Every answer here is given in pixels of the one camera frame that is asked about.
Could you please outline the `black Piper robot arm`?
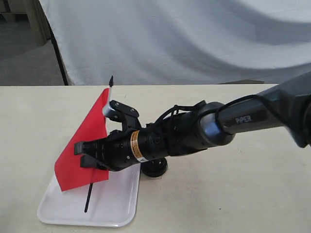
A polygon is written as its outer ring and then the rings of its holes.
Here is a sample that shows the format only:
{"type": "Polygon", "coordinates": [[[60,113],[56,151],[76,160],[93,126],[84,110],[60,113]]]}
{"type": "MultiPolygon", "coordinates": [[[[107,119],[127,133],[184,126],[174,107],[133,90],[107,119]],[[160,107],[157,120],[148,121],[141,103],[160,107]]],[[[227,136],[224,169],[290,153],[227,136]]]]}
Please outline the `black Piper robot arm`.
{"type": "Polygon", "coordinates": [[[224,146],[237,133],[275,127],[285,127],[304,148],[311,143],[311,75],[299,75],[227,104],[175,105],[146,127],[141,126],[136,109],[114,100],[104,111],[110,120],[122,124],[122,130],[75,143],[73,151],[81,156],[82,167],[121,171],[138,163],[224,146]]]}

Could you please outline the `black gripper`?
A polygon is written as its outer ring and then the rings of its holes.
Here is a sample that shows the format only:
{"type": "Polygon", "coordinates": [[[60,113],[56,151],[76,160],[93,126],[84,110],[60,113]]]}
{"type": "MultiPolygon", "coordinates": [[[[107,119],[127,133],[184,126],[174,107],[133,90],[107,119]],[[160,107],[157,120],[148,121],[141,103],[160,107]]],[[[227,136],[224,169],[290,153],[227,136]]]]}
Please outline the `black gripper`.
{"type": "Polygon", "coordinates": [[[137,164],[131,149],[131,135],[141,129],[139,113],[133,107],[116,100],[103,107],[103,115],[121,123],[122,130],[113,130],[106,138],[74,144],[74,155],[81,155],[80,167],[121,171],[137,164]]]}

